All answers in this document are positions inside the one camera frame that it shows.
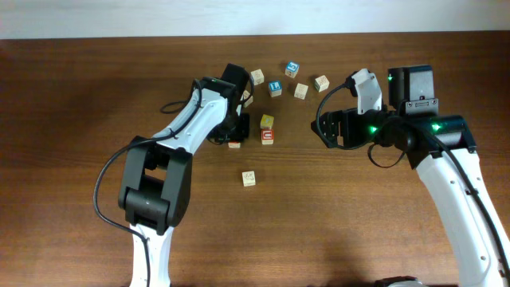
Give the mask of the red letter E block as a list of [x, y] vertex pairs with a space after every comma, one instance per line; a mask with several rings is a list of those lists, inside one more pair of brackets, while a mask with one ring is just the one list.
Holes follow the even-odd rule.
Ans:
[[228, 147], [229, 148], [241, 148], [241, 143], [240, 142], [228, 142]]

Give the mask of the plain wooden picture block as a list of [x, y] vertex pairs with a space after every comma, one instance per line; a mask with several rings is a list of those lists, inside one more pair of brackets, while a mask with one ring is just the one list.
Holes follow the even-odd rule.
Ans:
[[254, 171], [243, 171], [241, 175], [244, 187], [250, 187], [256, 184], [256, 177]]

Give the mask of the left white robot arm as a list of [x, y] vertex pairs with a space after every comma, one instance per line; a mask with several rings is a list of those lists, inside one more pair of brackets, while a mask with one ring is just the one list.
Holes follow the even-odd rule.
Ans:
[[133, 236], [133, 286], [168, 286], [171, 236], [190, 201], [194, 153], [205, 140], [243, 142], [249, 115], [242, 111], [248, 72], [229, 64], [221, 77], [192, 84], [175, 119], [127, 151], [118, 204]]

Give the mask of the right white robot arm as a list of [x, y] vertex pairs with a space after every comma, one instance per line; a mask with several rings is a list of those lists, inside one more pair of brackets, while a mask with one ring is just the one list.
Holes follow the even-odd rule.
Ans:
[[311, 129], [328, 148], [395, 147], [430, 193], [462, 286], [509, 284], [509, 239], [488, 195], [477, 145], [462, 116], [441, 116], [429, 65], [390, 68], [389, 110], [370, 70], [340, 85], [354, 108], [316, 111]]

